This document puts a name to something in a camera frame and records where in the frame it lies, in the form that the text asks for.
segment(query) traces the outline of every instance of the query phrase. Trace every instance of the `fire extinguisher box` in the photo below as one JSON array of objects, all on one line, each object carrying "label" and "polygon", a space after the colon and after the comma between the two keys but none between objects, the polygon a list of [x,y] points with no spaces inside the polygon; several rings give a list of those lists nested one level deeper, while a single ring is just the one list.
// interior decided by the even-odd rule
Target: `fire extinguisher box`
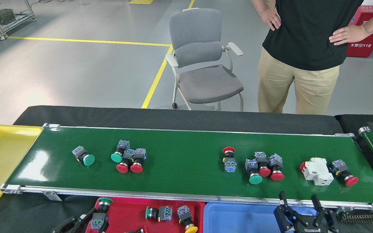
[{"label": "fire extinguisher box", "polygon": [[[363,25],[373,17],[373,6],[360,6],[352,18],[350,25]],[[373,51],[373,34],[359,42],[349,43],[346,52],[349,57],[367,58]]]}]

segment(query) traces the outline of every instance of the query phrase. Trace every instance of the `gray floor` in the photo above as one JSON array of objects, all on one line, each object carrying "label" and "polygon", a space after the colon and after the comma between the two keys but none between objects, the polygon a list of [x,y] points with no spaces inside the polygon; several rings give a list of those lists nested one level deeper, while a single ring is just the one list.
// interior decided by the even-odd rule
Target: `gray floor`
[{"label": "gray floor", "polygon": [[[7,39],[0,41],[0,124],[12,124],[33,105],[141,108],[159,74],[170,44],[167,22],[190,0],[75,0],[34,4],[36,22],[14,37],[123,41],[159,45]],[[244,110],[256,112],[256,68],[268,31],[248,0],[195,0],[193,7],[222,12],[222,43],[234,42],[244,56],[232,55],[234,73],[244,84]],[[21,0],[0,1],[0,8],[25,10]],[[147,108],[171,109],[174,78],[167,65]],[[187,109],[177,96],[179,109]],[[291,87],[284,107],[294,113]],[[217,110],[217,104],[192,105]],[[223,111],[239,111],[239,98],[222,102]],[[373,114],[373,54],[347,58],[327,115]]]}]

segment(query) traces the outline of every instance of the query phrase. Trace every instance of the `gray chair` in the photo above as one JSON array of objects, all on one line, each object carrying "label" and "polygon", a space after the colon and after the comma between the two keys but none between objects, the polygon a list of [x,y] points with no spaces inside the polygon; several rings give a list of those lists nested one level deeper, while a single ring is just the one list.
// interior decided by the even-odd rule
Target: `gray chair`
[{"label": "gray chair", "polygon": [[[228,51],[231,49],[238,56],[243,52],[234,44],[221,44],[221,12],[216,9],[188,9],[173,15],[169,19],[169,33],[172,40],[174,54],[166,54],[166,60],[171,65],[174,77],[174,94],[179,91],[187,107],[189,103],[206,104],[228,99],[236,94],[240,95],[240,110],[243,111],[244,100],[241,92],[244,90],[240,80],[232,72],[232,60]],[[175,68],[188,65],[218,61],[225,52],[230,60],[230,68],[223,65],[212,65],[205,68],[176,73]]]}]

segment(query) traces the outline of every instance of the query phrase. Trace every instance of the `chair seat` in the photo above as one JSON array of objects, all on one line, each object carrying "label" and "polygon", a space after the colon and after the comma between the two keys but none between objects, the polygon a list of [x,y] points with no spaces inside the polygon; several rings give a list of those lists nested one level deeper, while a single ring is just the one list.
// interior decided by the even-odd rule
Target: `chair seat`
[{"label": "chair seat", "polygon": [[178,84],[185,99],[193,104],[218,102],[244,90],[240,80],[223,65],[182,72]]}]

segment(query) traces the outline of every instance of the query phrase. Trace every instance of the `black t-shirt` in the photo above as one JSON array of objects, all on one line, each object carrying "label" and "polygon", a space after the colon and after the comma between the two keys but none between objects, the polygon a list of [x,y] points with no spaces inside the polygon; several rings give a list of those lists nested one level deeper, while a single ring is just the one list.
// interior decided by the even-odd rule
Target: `black t-shirt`
[{"label": "black t-shirt", "polygon": [[276,0],[281,26],[263,42],[279,61],[307,71],[343,63],[348,44],[335,46],[329,37],[346,27],[363,0]]}]

